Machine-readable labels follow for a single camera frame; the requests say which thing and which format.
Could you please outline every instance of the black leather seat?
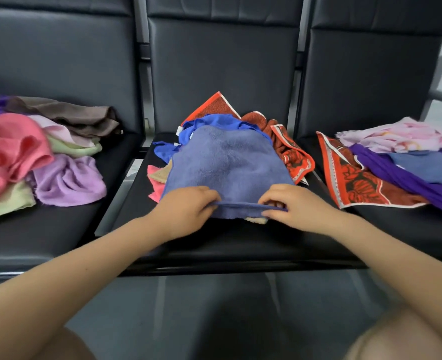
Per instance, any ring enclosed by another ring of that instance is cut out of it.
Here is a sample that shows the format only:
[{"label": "black leather seat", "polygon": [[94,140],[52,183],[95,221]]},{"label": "black leather seat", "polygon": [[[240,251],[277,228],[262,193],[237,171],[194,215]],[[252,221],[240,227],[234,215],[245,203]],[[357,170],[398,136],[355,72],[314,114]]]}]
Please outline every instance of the black leather seat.
[{"label": "black leather seat", "polygon": [[132,0],[0,1],[0,96],[114,106],[124,134],[95,156],[108,195],[76,207],[0,217],[0,274],[45,262],[94,237],[143,138]]},{"label": "black leather seat", "polygon": [[[329,136],[418,118],[442,44],[442,0],[315,0],[296,141],[316,161]],[[353,206],[380,229],[442,259],[442,211]]]},{"label": "black leather seat", "polygon": [[[286,125],[302,0],[183,1],[147,0],[155,141],[176,142],[179,124],[216,91],[241,115],[261,111]],[[149,164],[165,165],[153,146],[115,228],[155,207],[148,198]],[[313,175],[307,179],[310,189],[330,201]],[[328,256],[318,250],[322,246],[331,248]],[[329,237],[277,222],[210,219],[199,232],[158,248],[138,264],[152,264],[151,273],[289,269],[304,260],[328,260],[332,253],[352,259]]]}]

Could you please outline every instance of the hand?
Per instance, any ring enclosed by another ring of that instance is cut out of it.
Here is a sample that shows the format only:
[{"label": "hand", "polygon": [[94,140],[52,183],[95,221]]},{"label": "hand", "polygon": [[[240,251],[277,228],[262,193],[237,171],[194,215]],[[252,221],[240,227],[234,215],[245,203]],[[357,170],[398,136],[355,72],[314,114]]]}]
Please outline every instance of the hand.
[{"label": "hand", "polygon": [[348,215],[332,207],[307,188],[290,184],[273,184],[259,199],[262,205],[272,202],[277,202],[278,207],[279,203],[286,205],[288,212],[267,210],[263,212],[263,216],[298,230],[323,235],[330,235],[332,230],[336,230],[335,226],[342,222],[344,215]]},{"label": "hand", "polygon": [[207,206],[221,197],[209,187],[186,187],[166,194],[145,218],[169,241],[199,230],[216,206]]}]

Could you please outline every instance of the forearm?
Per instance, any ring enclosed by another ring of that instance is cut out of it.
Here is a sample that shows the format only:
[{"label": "forearm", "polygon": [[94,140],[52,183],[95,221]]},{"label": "forearm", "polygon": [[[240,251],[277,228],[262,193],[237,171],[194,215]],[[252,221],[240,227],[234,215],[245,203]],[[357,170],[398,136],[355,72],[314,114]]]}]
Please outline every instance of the forearm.
[{"label": "forearm", "polygon": [[442,262],[346,215],[332,236],[395,289],[442,336]]},{"label": "forearm", "polygon": [[0,284],[0,359],[30,359],[40,351],[105,285],[162,242],[152,230],[128,223]]}]

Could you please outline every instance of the blue towel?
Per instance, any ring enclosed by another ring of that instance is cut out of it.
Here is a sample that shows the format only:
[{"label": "blue towel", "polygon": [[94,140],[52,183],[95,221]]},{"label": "blue towel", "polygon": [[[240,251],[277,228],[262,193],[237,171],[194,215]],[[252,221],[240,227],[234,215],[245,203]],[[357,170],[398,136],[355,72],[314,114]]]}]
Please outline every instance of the blue towel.
[{"label": "blue towel", "polygon": [[442,152],[410,151],[388,153],[394,164],[428,183],[442,183]]},{"label": "blue towel", "polygon": [[202,126],[172,157],[163,196],[176,188],[207,186],[219,192],[223,203],[230,203],[219,205],[213,217],[256,218],[272,207],[252,204],[276,183],[293,184],[283,161],[262,134]]},{"label": "blue towel", "polygon": [[241,121],[231,114],[207,114],[204,117],[187,121],[182,127],[183,131],[179,134],[179,145],[174,145],[169,142],[157,141],[153,145],[157,145],[154,148],[154,154],[159,158],[169,163],[171,157],[177,153],[182,145],[189,143],[191,135],[201,126],[216,126],[223,130],[254,130],[262,134],[272,145],[272,140],[266,133],[262,132],[259,126],[250,124],[246,121]]}]

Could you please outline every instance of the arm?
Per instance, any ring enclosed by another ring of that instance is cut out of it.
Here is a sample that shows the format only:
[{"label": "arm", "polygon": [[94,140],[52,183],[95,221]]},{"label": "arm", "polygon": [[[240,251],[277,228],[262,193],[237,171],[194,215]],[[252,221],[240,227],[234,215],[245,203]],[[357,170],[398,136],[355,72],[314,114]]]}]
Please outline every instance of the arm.
[{"label": "arm", "polygon": [[35,356],[134,260],[199,230],[219,199],[207,187],[175,190],[147,216],[0,284],[0,360]]},{"label": "arm", "polygon": [[282,202],[288,212],[266,217],[293,228],[333,237],[395,289],[442,337],[442,262],[377,229],[361,217],[333,208],[306,188],[273,185],[260,203]]}]

